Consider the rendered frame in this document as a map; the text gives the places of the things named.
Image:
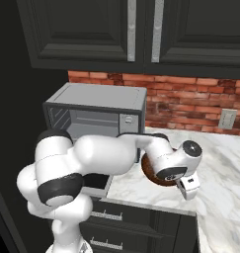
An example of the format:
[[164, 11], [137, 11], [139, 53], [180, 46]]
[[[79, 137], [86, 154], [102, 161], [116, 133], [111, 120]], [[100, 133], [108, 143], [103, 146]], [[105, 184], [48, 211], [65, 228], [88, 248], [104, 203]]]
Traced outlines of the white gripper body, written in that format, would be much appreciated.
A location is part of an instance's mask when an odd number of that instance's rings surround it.
[[181, 193], [186, 201], [192, 200], [199, 190], [199, 185], [184, 185], [181, 187]]

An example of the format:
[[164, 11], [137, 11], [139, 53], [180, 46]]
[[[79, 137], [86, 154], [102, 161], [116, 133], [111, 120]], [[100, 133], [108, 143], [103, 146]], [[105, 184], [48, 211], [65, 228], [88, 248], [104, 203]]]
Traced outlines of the brown bowl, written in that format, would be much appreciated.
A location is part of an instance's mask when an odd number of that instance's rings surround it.
[[147, 179], [149, 181], [151, 181], [152, 183], [162, 186], [162, 187], [173, 187], [176, 186], [176, 181], [165, 181], [165, 180], [161, 180], [159, 178], [156, 177], [153, 168], [151, 166], [151, 163], [149, 161], [149, 158], [147, 156], [146, 153], [143, 154], [142, 158], [141, 158], [141, 169], [144, 173], [144, 175], [147, 177]]

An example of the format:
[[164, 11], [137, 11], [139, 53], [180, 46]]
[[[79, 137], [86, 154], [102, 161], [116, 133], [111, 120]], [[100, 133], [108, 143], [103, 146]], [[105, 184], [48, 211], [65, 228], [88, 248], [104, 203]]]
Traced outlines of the toaster oven door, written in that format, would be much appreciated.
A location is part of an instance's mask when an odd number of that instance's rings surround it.
[[112, 176], [103, 174], [88, 174], [83, 179], [81, 193], [96, 198], [105, 198], [113, 181]]

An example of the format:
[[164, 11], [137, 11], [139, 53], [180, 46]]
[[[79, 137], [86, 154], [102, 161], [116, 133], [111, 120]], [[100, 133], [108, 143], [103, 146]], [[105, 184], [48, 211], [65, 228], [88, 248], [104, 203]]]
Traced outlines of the grey toaster oven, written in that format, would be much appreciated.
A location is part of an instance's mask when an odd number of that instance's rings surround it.
[[141, 87], [66, 83], [42, 106], [47, 127], [64, 129], [76, 141], [86, 134], [144, 133], [146, 96]]

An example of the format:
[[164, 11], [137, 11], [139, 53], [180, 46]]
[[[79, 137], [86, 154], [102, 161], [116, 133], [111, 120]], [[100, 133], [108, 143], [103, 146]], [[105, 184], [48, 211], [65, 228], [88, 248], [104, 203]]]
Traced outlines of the dark base cupboard door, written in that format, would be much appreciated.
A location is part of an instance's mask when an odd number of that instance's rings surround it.
[[200, 253], [197, 215], [159, 211], [154, 230], [162, 236], [159, 253]]

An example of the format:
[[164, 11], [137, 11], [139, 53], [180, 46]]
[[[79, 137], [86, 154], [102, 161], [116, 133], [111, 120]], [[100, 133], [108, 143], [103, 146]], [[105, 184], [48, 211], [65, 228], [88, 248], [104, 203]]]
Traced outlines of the dark drawer front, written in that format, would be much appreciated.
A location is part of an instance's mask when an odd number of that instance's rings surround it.
[[[129, 230], [120, 229], [107, 225], [84, 222], [80, 224], [80, 230], [85, 240], [91, 245], [94, 253], [155, 253], [153, 239], [145, 234]], [[90, 243], [95, 240], [110, 243], [123, 244], [123, 250], [115, 250], [106, 247], [96, 246]]]
[[106, 213], [116, 215], [120, 215], [122, 212], [122, 221], [105, 219], [95, 216], [90, 216], [89, 220], [120, 229], [129, 229], [147, 234], [156, 233], [156, 231], [150, 225], [150, 210], [148, 209], [101, 201], [93, 202], [93, 211], [104, 212], [105, 210]]

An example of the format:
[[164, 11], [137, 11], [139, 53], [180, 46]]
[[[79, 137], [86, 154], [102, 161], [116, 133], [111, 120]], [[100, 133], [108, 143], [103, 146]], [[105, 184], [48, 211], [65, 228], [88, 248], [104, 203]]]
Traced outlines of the dark tall cupboard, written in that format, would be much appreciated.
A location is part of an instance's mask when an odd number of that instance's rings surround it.
[[17, 2], [0, 0], [0, 193], [28, 253], [45, 253], [52, 235], [29, 214], [16, 180], [46, 129], [42, 103], [66, 81], [64, 70], [31, 67]]

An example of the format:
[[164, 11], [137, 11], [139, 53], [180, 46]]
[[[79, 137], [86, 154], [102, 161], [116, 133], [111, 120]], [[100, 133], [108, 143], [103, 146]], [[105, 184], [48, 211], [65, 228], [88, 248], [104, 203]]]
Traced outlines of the grey wall socket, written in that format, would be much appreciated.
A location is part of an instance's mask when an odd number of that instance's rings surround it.
[[232, 129], [236, 119], [236, 115], [236, 110], [223, 109], [221, 111], [218, 127], [223, 129]]

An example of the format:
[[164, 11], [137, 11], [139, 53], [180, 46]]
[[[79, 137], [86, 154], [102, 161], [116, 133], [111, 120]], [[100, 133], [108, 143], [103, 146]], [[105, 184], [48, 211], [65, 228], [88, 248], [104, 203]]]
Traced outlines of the dark wall cupboard door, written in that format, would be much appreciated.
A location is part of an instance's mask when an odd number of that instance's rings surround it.
[[16, 1], [32, 67], [144, 71], [145, 0], [136, 0], [135, 62], [127, 60], [127, 0]]
[[145, 73], [240, 79], [240, 0], [164, 0], [158, 63], [151, 62], [154, 8], [147, 0]]

